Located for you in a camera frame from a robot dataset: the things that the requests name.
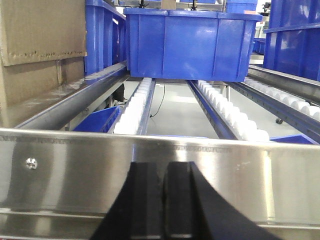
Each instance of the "conveyor rail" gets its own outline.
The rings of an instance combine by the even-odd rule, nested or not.
[[[283,102],[240,82],[228,83],[233,89],[320,143],[320,122]]]
[[[320,82],[274,71],[254,65],[249,66],[248,76],[290,94],[320,105]]]
[[[193,92],[194,97],[197,99],[199,105],[201,106],[204,114],[211,123],[214,131],[220,139],[226,140],[238,140],[239,137],[230,129],[230,127],[222,120],[220,115],[214,109],[210,101],[206,96],[200,91],[197,86],[196,81],[187,80],[191,91]]]

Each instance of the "stacked blue crates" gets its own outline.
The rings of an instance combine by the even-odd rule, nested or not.
[[[87,76],[126,59],[126,18],[103,0],[86,0],[85,16]]]
[[[133,77],[242,82],[261,15],[126,8]]]
[[[258,0],[227,0],[226,12],[243,14],[245,11],[255,11]]]
[[[320,81],[320,1],[272,0],[263,67]]]

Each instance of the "cardboard box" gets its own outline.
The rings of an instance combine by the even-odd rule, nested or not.
[[[85,56],[85,0],[0,0],[0,49],[4,66]]]
[[[0,109],[84,78],[83,57],[3,66],[0,62]]]

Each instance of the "blue storage bin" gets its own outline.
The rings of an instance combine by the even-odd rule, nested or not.
[[[73,131],[107,133],[120,113],[120,107],[114,106],[91,113]]]
[[[272,0],[269,28],[320,23],[319,0]]]
[[[265,47],[266,47],[266,40],[257,40],[256,41],[256,53],[264,55],[265,54]]]
[[[126,18],[103,0],[86,0],[85,17],[87,76],[126,59]]]
[[[270,140],[278,143],[319,145],[316,141],[312,140],[310,137],[304,134],[271,137]]]
[[[226,12],[243,14],[245,11],[255,11],[258,0],[227,0]]]
[[[319,0],[273,0],[263,67],[320,81],[319,23]]]
[[[261,15],[126,8],[133,77],[242,82]]]
[[[252,46],[252,52],[255,52],[257,51],[257,48],[258,48],[258,40],[263,40],[263,41],[266,41],[265,38],[254,38],[253,39],[253,46]]]

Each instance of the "roller conveyor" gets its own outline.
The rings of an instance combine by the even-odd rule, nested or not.
[[[92,76],[92,82],[87,78],[86,85],[79,84],[74,92],[68,92],[61,101],[39,114],[40,118],[35,115],[25,122],[39,123],[34,128],[59,129],[81,114],[83,107],[93,109],[90,105],[94,102],[99,105],[129,77],[121,65],[101,73]],[[263,93],[258,79],[252,75],[251,78],[254,79],[251,83],[248,78],[245,83],[228,84],[318,140],[319,122],[315,118]],[[259,143],[259,139],[244,137],[250,135],[233,128],[223,111],[222,103],[228,106],[230,102],[221,101],[218,105],[212,98],[216,90],[201,81],[187,81],[187,84],[219,137],[250,142],[137,136],[147,134],[156,80],[149,82],[136,131],[121,132],[132,136],[0,129],[1,162],[5,164],[3,169],[11,169],[10,174],[0,174],[0,196],[5,196],[0,198],[0,238],[219,240],[225,236],[232,239],[259,236],[259,240],[287,240],[303,235],[300,239],[319,239],[320,219],[318,214],[313,214],[320,204],[317,146]],[[132,97],[144,98],[136,95],[143,83]],[[87,99],[89,93],[95,96]],[[298,100],[303,99],[303,94],[294,94],[300,97]],[[52,117],[52,111],[72,106],[75,98],[85,99],[85,103],[70,114]],[[129,106],[139,103],[131,100],[122,114]],[[109,133],[115,132],[122,114]],[[41,122],[46,119],[49,119],[47,126]],[[35,169],[25,165],[28,159],[37,161]],[[119,201],[124,206],[120,210]],[[120,219],[122,210],[129,212]],[[228,228],[219,226],[222,221],[228,223]],[[21,222],[28,224],[21,227]],[[106,222],[111,224],[106,225],[109,238],[105,236],[106,228],[101,227]],[[229,227],[244,231],[232,232]]]

